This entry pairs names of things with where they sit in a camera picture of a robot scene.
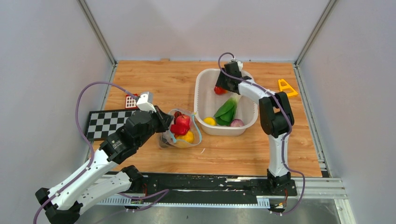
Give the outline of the red toy apple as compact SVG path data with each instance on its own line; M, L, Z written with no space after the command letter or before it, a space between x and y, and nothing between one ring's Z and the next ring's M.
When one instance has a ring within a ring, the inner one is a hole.
M176 125L190 129L191 118L188 115L180 115L176 118Z

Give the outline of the yellow toy mango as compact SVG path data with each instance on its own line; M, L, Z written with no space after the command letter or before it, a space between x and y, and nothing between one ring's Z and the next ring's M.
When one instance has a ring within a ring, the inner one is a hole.
M179 135L176 137L177 140L182 140L182 143L192 144L195 140L194 133L192 131L188 131L185 135Z

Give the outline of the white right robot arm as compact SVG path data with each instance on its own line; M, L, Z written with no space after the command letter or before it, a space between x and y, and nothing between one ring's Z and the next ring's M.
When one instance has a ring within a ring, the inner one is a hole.
M269 138L267 190L278 195L291 182L287 147L294 118L289 99L285 92L270 91L251 77L243 76L240 65L240 62L233 60L221 66L216 86L247 97L258 105L261 127Z

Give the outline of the red toy grape bunch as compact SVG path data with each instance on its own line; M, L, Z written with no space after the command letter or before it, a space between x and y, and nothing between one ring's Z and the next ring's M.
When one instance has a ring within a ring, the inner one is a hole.
M174 118L177 119L177 117L182 116L182 113L180 111L176 111L174 113Z

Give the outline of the clear zip top bag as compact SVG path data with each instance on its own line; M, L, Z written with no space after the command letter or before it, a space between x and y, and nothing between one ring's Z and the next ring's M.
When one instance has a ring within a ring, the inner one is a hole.
M186 109L173 109L169 130L158 134L160 148L189 148L197 146L202 141L202 134L195 122L196 112Z

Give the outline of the red toy chili pepper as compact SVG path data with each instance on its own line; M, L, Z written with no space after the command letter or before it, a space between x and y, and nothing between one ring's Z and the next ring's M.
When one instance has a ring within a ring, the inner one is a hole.
M174 135L185 135L190 129L185 128L183 126L178 126L176 124L172 124L170 126L170 131L171 133L173 133Z

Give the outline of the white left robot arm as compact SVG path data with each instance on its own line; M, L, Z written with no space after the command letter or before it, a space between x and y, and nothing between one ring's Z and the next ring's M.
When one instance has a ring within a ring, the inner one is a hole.
M60 184L41 188L35 196L52 224L73 224L96 203L120 192L139 192L142 174L133 165L114 177L96 184L108 171L134 155L155 133L168 131L174 116L153 110L136 110L123 126L110 134L93 157Z

